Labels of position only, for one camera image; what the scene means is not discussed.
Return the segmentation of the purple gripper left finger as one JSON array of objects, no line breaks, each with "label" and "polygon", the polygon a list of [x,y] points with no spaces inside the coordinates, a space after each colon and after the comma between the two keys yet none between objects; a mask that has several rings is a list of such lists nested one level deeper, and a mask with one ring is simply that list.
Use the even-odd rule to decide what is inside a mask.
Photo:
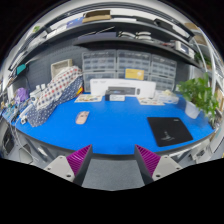
[{"label": "purple gripper left finger", "polygon": [[88,145],[68,156],[59,155],[44,170],[81,186],[87,173],[92,153],[92,145]]}]

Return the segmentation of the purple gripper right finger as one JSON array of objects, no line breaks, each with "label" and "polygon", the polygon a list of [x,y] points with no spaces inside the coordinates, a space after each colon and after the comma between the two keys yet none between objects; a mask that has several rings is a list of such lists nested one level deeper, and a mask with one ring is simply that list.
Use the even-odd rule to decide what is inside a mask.
[{"label": "purple gripper right finger", "polygon": [[182,169],[168,155],[159,156],[139,145],[135,146],[134,156],[145,184],[157,181]]}]

